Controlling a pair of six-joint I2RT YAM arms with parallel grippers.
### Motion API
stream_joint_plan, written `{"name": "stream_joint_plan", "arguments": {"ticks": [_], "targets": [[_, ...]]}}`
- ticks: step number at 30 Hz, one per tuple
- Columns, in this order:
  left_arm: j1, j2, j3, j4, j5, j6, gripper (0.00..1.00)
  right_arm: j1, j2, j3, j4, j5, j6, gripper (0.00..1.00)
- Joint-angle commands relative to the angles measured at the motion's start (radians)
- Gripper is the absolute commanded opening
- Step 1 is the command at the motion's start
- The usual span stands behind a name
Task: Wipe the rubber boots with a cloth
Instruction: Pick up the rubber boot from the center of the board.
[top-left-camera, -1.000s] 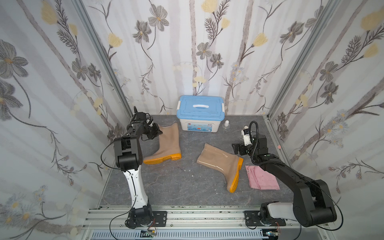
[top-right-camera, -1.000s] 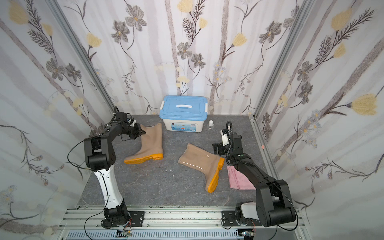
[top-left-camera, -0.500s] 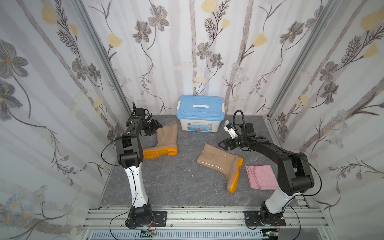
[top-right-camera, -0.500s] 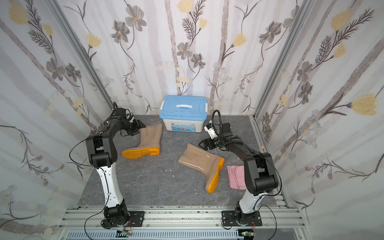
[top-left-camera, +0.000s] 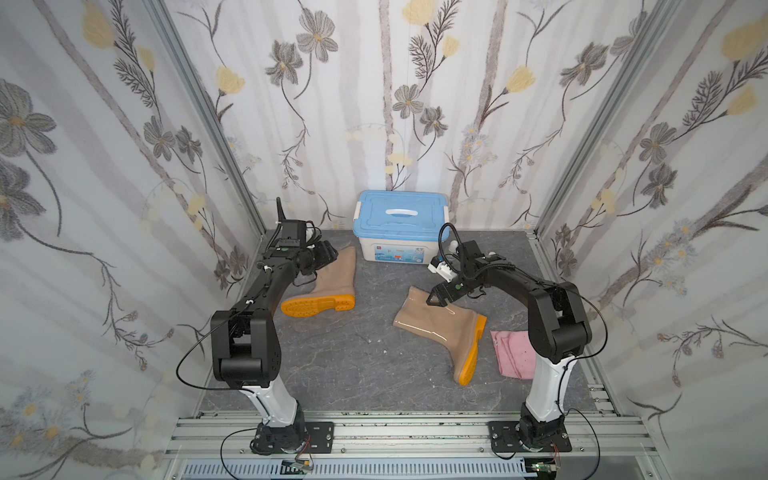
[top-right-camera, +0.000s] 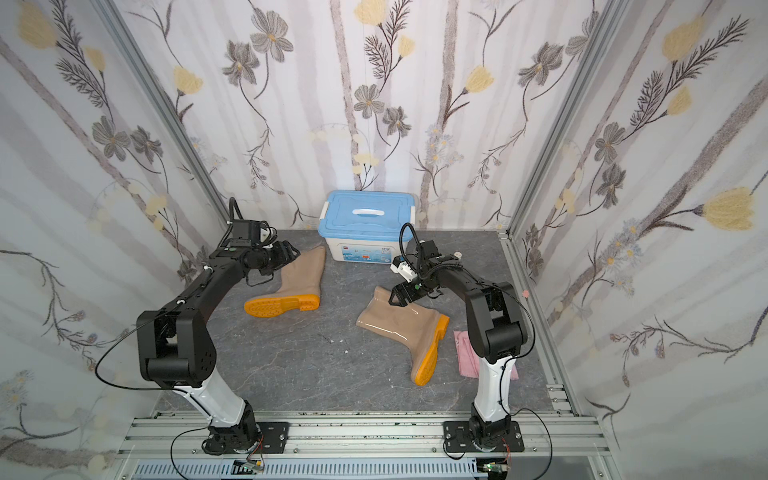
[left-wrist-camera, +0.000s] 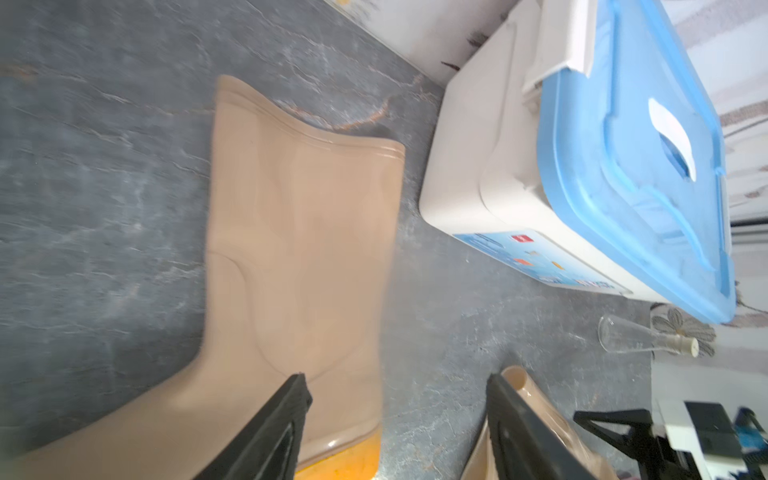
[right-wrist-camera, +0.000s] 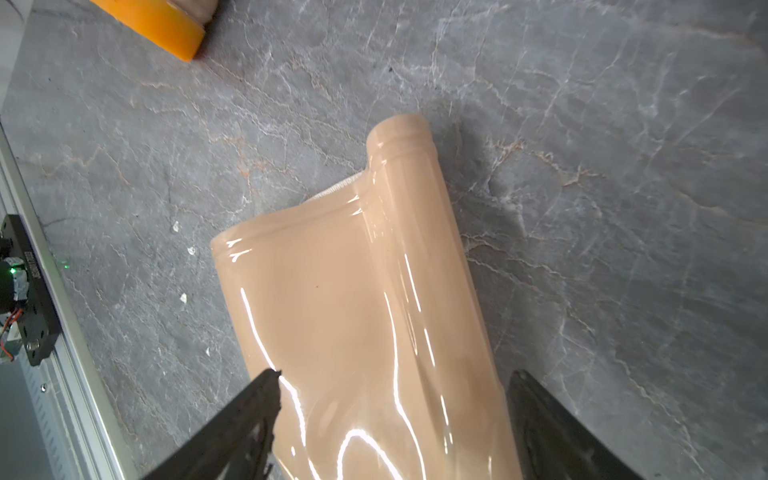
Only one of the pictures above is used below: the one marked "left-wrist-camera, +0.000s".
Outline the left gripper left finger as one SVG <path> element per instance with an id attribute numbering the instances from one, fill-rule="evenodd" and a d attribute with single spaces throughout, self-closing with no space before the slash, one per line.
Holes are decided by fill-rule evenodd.
<path id="1" fill-rule="evenodd" d="M 312 402 L 305 375 L 290 376 L 197 477 L 292 479 Z"/>

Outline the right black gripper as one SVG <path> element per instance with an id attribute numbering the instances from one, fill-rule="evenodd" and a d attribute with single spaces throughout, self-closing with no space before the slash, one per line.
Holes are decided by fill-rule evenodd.
<path id="1" fill-rule="evenodd" d="M 574 421 L 638 464 L 642 479 L 765 479 L 767 430 L 754 411 L 664 400 L 648 410 L 578 411 Z"/>

